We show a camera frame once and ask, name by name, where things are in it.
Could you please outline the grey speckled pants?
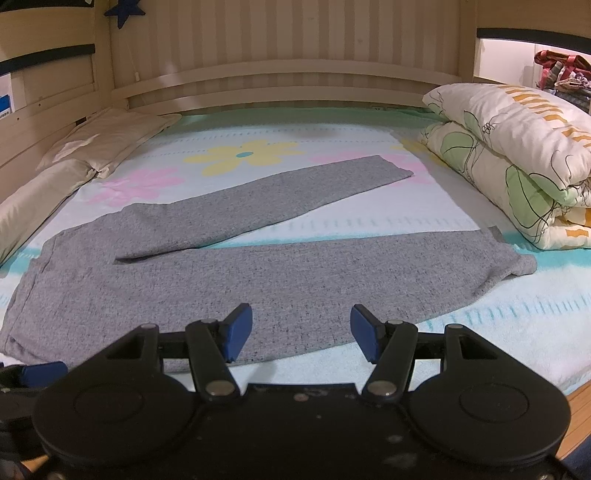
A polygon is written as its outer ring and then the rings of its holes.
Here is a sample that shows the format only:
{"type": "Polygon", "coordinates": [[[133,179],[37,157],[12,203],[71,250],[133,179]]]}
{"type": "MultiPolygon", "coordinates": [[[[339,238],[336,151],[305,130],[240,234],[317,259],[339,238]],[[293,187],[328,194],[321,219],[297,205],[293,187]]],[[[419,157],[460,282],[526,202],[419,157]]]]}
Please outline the grey speckled pants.
{"type": "Polygon", "coordinates": [[[45,242],[1,328],[2,352],[77,366],[145,324],[164,332],[253,311],[243,360],[349,342],[349,311],[419,323],[466,307],[537,262],[499,232],[424,232],[225,247],[407,172],[379,157],[287,171],[171,204],[132,204],[45,242]]]}

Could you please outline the beige pillow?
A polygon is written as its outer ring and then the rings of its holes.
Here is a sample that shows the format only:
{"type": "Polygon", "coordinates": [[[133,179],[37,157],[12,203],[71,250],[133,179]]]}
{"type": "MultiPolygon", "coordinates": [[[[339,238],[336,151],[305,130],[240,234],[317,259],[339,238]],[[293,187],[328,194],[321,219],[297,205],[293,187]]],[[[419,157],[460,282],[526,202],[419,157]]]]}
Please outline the beige pillow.
{"type": "Polygon", "coordinates": [[[78,160],[94,170],[99,178],[107,178],[135,149],[181,118],[180,114],[159,116],[104,109],[58,140],[43,155],[37,169],[78,160]]]}
{"type": "Polygon", "coordinates": [[[1,263],[97,172],[79,160],[57,163],[39,173],[1,204],[1,263]]]}

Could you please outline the beige pillow far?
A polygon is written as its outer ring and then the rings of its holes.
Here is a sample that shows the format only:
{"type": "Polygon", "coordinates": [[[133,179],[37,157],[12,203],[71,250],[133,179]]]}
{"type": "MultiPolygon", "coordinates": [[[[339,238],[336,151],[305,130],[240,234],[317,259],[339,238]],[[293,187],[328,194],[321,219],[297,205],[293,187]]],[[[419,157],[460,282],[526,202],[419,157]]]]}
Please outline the beige pillow far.
{"type": "Polygon", "coordinates": [[[99,178],[107,178],[135,149],[181,118],[180,114],[159,116],[104,109],[58,140],[43,155],[37,169],[78,160],[94,170],[99,178]]]}

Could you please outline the red patterned clothes pile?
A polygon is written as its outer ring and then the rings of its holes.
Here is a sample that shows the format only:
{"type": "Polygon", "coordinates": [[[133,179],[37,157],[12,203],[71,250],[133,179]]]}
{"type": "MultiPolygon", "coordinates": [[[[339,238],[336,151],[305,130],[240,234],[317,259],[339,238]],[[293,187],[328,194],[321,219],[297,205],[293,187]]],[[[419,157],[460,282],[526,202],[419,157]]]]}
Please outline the red patterned clothes pile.
{"type": "Polygon", "coordinates": [[[590,113],[590,62],[578,54],[541,50],[534,56],[541,67],[537,87],[590,113]]]}

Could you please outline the blue star decoration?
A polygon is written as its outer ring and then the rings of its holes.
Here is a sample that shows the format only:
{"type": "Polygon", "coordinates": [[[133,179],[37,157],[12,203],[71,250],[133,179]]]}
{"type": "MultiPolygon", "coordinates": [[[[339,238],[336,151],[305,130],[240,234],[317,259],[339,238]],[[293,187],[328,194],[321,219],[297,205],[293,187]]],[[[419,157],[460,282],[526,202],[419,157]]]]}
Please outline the blue star decoration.
{"type": "Polygon", "coordinates": [[[144,16],[139,0],[118,0],[117,4],[104,12],[105,17],[116,19],[116,26],[121,30],[131,16],[144,16]]]}

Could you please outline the beige pillow near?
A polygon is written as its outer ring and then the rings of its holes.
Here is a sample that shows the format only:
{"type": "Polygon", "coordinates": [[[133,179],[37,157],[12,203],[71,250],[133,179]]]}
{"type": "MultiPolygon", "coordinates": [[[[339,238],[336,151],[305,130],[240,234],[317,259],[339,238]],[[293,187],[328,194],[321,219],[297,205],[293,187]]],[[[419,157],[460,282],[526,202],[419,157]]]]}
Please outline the beige pillow near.
{"type": "Polygon", "coordinates": [[[79,160],[57,163],[39,173],[1,204],[1,263],[97,172],[79,160]]]}

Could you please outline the floral bed sheet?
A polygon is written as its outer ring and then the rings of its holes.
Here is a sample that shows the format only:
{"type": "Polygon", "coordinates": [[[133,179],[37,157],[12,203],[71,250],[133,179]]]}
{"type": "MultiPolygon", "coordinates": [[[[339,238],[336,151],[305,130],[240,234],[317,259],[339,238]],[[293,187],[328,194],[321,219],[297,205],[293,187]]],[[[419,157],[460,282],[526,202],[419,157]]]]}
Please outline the floral bed sheet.
{"type": "Polygon", "coordinates": [[[590,254],[542,251],[418,140],[414,110],[191,116],[75,193],[1,268],[1,358],[76,366],[142,323],[242,302],[240,384],[363,383],[349,311],[470,327],[571,392],[590,378],[590,254]]]}

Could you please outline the blue white wall sticker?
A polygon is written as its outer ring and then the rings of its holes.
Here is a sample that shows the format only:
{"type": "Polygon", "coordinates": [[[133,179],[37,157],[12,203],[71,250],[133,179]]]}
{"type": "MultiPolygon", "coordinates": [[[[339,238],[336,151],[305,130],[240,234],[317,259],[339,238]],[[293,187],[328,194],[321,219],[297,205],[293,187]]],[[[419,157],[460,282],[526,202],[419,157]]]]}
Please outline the blue white wall sticker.
{"type": "Polygon", "coordinates": [[[0,118],[12,113],[12,86],[9,74],[0,77],[0,118]]]}

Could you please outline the wooden bed headboard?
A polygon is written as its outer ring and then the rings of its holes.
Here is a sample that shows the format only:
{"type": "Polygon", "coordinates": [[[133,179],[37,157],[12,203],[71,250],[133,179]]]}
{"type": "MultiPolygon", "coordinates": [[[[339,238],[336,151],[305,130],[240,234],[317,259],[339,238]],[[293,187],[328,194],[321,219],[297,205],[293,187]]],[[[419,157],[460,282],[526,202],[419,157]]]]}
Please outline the wooden bed headboard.
{"type": "Polygon", "coordinates": [[[111,92],[111,100],[114,104],[118,104],[147,93],[209,81],[245,80],[250,77],[269,79],[273,77],[276,78],[276,85],[181,96],[139,106],[135,110],[141,113],[160,115],[240,104],[301,101],[401,106],[420,106],[422,104],[420,93],[403,89],[377,88],[366,84],[362,86],[324,85],[318,81],[315,84],[304,85],[296,82],[303,80],[304,76],[311,75],[317,80],[331,75],[341,75],[362,80],[370,78],[399,80],[427,86],[439,86],[461,81],[459,76],[452,74],[379,62],[273,59],[223,64],[161,75],[114,89],[111,92]]]}

